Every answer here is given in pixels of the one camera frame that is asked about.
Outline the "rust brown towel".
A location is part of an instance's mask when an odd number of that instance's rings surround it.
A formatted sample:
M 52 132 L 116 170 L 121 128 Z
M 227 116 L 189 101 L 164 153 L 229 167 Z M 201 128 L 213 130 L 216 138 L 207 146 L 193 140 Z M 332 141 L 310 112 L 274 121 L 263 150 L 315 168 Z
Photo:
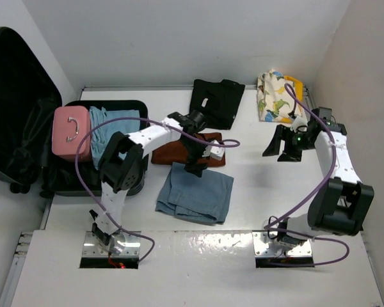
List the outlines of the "rust brown towel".
M 222 134 L 220 132 L 196 134 L 196 137 L 204 141 L 221 141 Z M 152 152 L 151 163 L 159 165 L 172 165 L 173 162 L 185 164 L 188 158 L 188 151 L 182 145 L 181 141 L 168 143 Z M 207 163 L 209 168 L 218 168 L 226 165 L 226 155 L 222 160 L 213 157 L 201 157 L 199 164 Z

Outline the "grey-blue shorts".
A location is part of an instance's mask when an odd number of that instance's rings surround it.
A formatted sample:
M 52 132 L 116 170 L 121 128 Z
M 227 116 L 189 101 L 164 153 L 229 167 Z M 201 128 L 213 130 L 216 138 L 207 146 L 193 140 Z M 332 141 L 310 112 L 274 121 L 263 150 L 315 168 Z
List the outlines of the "grey-blue shorts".
M 228 175 L 206 169 L 197 177 L 174 162 L 157 197 L 156 211 L 194 223 L 222 224 L 233 184 Z

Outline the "dinosaur print cream cloth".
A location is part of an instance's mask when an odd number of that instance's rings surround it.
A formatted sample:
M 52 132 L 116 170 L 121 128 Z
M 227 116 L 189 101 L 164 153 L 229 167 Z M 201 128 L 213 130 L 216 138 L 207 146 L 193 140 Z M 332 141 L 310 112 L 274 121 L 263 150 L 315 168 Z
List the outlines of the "dinosaur print cream cloth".
M 257 106 L 259 120 L 262 122 L 291 123 L 289 113 L 296 110 L 293 98 L 285 85 L 288 83 L 284 74 L 269 70 L 257 79 Z

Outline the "black t-shirt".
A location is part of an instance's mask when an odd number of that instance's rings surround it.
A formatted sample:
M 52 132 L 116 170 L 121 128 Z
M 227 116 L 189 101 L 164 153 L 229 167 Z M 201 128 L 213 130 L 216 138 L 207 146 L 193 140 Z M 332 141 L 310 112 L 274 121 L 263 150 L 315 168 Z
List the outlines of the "black t-shirt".
M 218 83 L 195 79 L 189 112 L 202 113 L 209 129 L 230 130 L 244 90 L 245 85 L 227 79 Z

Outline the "light blue trousers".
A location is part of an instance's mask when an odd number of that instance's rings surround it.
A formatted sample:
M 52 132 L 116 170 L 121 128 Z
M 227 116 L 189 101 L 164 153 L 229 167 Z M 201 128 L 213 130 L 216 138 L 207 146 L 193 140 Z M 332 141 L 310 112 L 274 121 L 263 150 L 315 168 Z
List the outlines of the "light blue trousers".
M 89 110 L 91 128 L 94 128 L 106 121 L 121 117 L 140 117 L 140 112 L 135 109 L 107 111 L 104 107 L 101 109 L 92 106 Z M 103 125 L 92 132 L 91 135 L 91 153 L 93 165 L 96 170 L 99 169 L 100 159 L 108 145 L 112 135 L 116 132 L 128 134 L 140 130 L 140 121 L 138 120 L 120 120 Z

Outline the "pink vanity case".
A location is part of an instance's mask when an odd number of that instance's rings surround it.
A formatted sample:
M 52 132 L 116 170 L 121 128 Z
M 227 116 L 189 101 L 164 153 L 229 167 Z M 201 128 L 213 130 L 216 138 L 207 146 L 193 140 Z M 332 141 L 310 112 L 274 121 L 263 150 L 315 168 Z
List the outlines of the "pink vanity case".
M 90 114 L 87 108 L 84 106 L 58 107 L 54 112 L 52 125 L 53 154 L 73 162 L 81 140 L 90 129 Z

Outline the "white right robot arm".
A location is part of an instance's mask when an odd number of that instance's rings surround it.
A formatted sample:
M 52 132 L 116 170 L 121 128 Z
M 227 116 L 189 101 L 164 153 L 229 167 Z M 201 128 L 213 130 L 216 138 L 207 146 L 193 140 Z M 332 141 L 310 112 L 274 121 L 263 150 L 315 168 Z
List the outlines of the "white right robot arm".
M 317 122 L 296 130 L 278 125 L 263 156 L 277 156 L 280 162 L 299 162 L 303 151 L 314 149 L 324 176 L 306 214 L 269 218 L 275 230 L 263 241 L 284 251 L 302 246 L 320 235 L 355 236 L 374 198 L 374 189 L 363 184 L 352 165 L 344 124 L 328 122 L 326 133 Z

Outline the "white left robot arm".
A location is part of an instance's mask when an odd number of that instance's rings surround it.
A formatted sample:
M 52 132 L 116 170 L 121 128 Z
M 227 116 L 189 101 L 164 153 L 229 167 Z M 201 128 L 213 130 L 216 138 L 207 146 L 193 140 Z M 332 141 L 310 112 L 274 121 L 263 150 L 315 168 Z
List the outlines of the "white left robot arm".
M 144 184 L 144 160 L 148 154 L 172 141 L 181 141 L 188 151 L 184 169 L 199 178 L 202 176 L 207 165 L 199 164 L 198 160 L 210 152 L 212 146 L 198 139 L 196 134 L 206 125 L 204 115 L 199 111 L 187 115 L 174 112 L 137 132 L 113 133 L 99 161 L 102 189 L 99 207 L 102 212 L 90 212 L 92 233 L 103 246 L 110 246 L 113 234 L 122 230 L 120 219 L 125 197 L 130 189 Z

